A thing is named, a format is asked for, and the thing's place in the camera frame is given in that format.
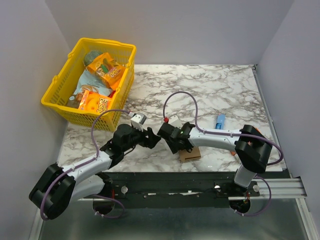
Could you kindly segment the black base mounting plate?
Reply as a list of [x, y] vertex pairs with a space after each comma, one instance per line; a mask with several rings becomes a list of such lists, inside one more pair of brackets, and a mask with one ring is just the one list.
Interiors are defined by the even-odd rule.
[[233, 201], [260, 196], [256, 181], [237, 186], [232, 172], [101, 172], [101, 195], [127, 209], [228, 208]]

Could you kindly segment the blue rectangular pack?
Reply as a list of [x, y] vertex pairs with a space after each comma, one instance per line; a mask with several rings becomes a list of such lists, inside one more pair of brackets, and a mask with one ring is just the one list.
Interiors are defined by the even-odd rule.
[[216, 118], [215, 129], [223, 130], [224, 129], [225, 119], [226, 119], [226, 116], [224, 114], [222, 114], [222, 113], [219, 113], [217, 115], [217, 118]]

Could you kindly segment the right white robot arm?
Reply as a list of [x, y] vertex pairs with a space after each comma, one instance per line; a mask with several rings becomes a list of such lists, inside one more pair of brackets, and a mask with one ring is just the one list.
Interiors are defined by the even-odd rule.
[[198, 130], [194, 124], [185, 123], [182, 128], [163, 123], [157, 133], [164, 139], [173, 154], [194, 147], [209, 147], [235, 152], [241, 166], [230, 183], [230, 191], [241, 196], [257, 174], [266, 171], [272, 151], [271, 142], [252, 125], [244, 125], [240, 130], [216, 130], [214, 134], [208, 130]]

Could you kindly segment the brown cardboard paper box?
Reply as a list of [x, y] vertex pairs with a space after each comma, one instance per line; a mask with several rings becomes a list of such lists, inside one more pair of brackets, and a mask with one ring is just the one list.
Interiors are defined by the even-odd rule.
[[198, 147], [194, 147], [191, 152], [188, 152], [187, 150], [180, 150], [178, 153], [181, 163], [197, 161], [202, 157]]

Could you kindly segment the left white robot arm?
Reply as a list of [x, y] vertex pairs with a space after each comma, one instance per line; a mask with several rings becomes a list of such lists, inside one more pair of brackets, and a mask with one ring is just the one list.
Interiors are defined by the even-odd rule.
[[53, 220], [66, 210], [81, 182], [113, 168], [137, 145], [153, 149], [160, 140], [150, 127], [138, 130], [129, 124], [121, 124], [94, 156], [66, 167], [56, 163], [48, 166], [31, 190], [29, 199], [40, 209], [44, 221]]

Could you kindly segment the light blue snack bag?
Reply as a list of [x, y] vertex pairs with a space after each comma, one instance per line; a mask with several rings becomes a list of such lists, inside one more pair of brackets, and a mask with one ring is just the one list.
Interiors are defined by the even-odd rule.
[[73, 93], [74, 99], [80, 102], [85, 91], [98, 93], [106, 97], [113, 92], [111, 88], [108, 88], [103, 84], [99, 77], [91, 74], [88, 70], [84, 70], [78, 80], [76, 89]]

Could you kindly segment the yellow plastic basket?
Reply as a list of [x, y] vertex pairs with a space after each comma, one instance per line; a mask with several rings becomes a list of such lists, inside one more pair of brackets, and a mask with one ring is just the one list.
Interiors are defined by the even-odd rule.
[[67, 102], [85, 70], [83, 58], [92, 50], [108, 52], [118, 63], [125, 65], [124, 75], [109, 105], [111, 109], [123, 109], [134, 83], [137, 48], [133, 44], [101, 38], [83, 37], [78, 40], [41, 99], [45, 107], [52, 108], [70, 123], [85, 127], [91, 127], [98, 114], [67, 107]]

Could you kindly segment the green round scouring pad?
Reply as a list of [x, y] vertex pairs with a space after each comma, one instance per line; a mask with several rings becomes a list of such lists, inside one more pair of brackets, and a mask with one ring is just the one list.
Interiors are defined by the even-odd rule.
[[92, 50], [90, 52], [88, 52], [84, 58], [83, 58], [83, 63], [84, 65], [87, 67], [88, 65], [90, 65], [98, 56], [102, 55], [103, 52], [99, 51], [99, 50]]

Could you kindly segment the orange gummy candy bag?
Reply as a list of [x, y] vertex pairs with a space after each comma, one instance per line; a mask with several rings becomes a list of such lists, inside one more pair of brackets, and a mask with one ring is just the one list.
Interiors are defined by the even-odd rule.
[[92, 75], [101, 79], [102, 83], [115, 91], [125, 72], [125, 67], [118, 63], [108, 52], [103, 52], [90, 65], [85, 66]]

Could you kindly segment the orange sponge daddy package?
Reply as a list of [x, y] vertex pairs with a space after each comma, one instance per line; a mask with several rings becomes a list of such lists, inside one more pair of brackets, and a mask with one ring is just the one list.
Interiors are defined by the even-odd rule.
[[79, 103], [78, 109], [95, 114], [101, 114], [109, 109], [112, 99], [108, 96], [86, 90]]

